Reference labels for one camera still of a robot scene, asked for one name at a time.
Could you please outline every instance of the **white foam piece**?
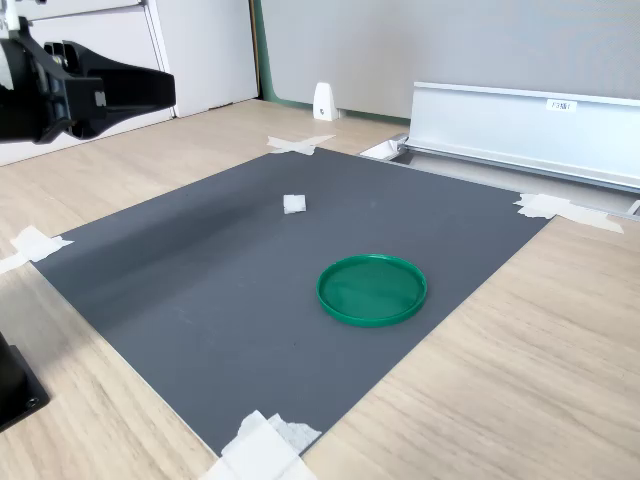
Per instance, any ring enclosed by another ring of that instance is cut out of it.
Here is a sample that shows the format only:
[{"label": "white foam piece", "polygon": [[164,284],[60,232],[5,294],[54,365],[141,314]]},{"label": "white foam piece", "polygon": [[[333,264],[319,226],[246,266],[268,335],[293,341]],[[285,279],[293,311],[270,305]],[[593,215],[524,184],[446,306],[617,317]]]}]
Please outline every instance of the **white foam piece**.
[{"label": "white foam piece", "polygon": [[284,195],[282,203],[285,214],[307,211],[307,201],[304,195]]}]

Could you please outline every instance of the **masking tape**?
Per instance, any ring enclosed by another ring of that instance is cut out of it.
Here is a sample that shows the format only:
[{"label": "masking tape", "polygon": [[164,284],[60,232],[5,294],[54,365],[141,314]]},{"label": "masking tape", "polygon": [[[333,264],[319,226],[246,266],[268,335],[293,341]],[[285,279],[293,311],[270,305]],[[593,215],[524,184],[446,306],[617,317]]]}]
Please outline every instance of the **masking tape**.
[{"label": "masking tape", "polygon": [[591,225],[611,232],[624,233],[622,227],[609,220],[605,212],[573,205],[566,198],[552,197],[550,195],[529,195],[526,193],[520,194],[520,197],[522,198],[514,202],[514,205],[522,206],[518,213],[527,217],[553,218],[555,215],[560,215],[584,225]]},{"label": "masking tape", "polygon": [[256,410],[201,480],[316,480],[298,455],[318,436],[306,424],[287,423],[277,414],[267,421]]},{"label": "masking tape", "polygon": [[33,225],[29,225],[11,240],[11,244],[18,253],[0,260],[0,274],[18,268],[27,262],[39,262],[72,243],[63,240],[60,236],[49,238]]},{"label": "masking tape", "polygon": [[311,137],[300,142],[289,142],[288,140],[282,140],[280,138],[268,137],[269,141],[267,145],[276,147],[271,153],[286,153],[286,152],[298,152],[304,155],[313,155],[316,145],[322,143],[335,135],[324,135],[322,137]]},{"label": "masking tape", "polygon": [[629,211],[627,212],[629,215],[640,215],[640,200],[636,200],[633,202],[633,205],[629,207]]}]

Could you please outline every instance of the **gray cutting mat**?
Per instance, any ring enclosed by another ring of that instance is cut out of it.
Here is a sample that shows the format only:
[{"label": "gray cutting mat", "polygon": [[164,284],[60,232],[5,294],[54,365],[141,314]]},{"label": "gray cutting mat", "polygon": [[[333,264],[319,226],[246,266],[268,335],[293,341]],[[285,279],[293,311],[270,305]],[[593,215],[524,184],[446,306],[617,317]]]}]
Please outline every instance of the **gray cutting mat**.
[{"label": "gray cutting mat", "polygon": [[[307,212],[285,216],[284,194]],[[323,149],[270,154],[71,230],[35,265],[220,453],[255,409],[331,428],[547,223],[518,199]],[[322,310],[320,273],[361,253],[424,272],[415,317],[363,329]]]}]

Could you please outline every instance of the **green plastic lid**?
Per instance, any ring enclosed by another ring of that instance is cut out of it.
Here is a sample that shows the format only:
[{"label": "green plastic lid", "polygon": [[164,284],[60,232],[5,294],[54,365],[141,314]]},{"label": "green plastic lid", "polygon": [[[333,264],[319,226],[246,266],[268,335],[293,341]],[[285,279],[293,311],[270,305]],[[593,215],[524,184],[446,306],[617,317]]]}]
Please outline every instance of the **green plastic lid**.
[{"label": "green plastic lid", "polygon": [[388,255],[356,255],[327,268],[316,285],[324,309],[341,322],[383,327],[414,315],[427,281],[411,263]]}]

